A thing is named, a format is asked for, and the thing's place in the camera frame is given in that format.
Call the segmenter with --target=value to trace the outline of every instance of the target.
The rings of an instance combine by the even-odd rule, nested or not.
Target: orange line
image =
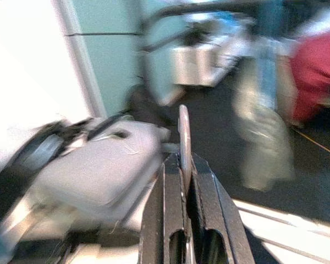
[[[314,141],[313,139],[311,139],[310,137],[308,137],[307,135],[303,134],[302,132],[298,131],[295,128],[292,128],[294,131],[296,131],[298,134],[300,134],[302,137],[308,139],[309,141],[313,142],[315,145],[321,147],[323,150],[326,150],[327,152],[330,153],[330,149],[328,149],[327,147],[324,147],[323,145],[319,144],[318,142]]]

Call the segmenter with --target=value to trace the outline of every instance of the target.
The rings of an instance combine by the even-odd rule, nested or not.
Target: dark floor
[[[248,143],[235,131],[232,98],[236,76],[227,76],[214,89],[190,90],[171,108],[188,107],[192,150],[208,160],[210,167],[232,198],[330,222],[330,154],[290,130],[295,178],[282,181],[267,192],[242,186],[240,167]],[[176,127],[173,142],[179,141]],[[330,109],[325,109],[301,130],[330,149]]]

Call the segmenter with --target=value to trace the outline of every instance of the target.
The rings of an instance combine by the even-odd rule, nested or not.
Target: white wall
[[[36,128],[91,115],[49,0],[0,1],[0,170]]]

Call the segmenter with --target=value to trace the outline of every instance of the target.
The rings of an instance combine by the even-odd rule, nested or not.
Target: red clothing
[[[318,103],[330,87],[330,32],[305,39],[290,60],[298,90],[293,119],[306,121],[318,111]]]

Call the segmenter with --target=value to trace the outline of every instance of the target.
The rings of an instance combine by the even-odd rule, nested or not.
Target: teal wall
[[[78,26],[68,34],[103,34],[78,36],[84,42],[93,72],[100,88],[107,115],[125,107],[125,98],[131,86],[141,83],[138,60],[138,26],[140,14],[151,15],[166,6],[158,0],[65,0],[73,5]],[[151,30],[148,43],[184,30],[181,18],[166,18]],[[151,53],[150,84],[157,99],[169,96],[173,90],[169,51],[176,42]]]

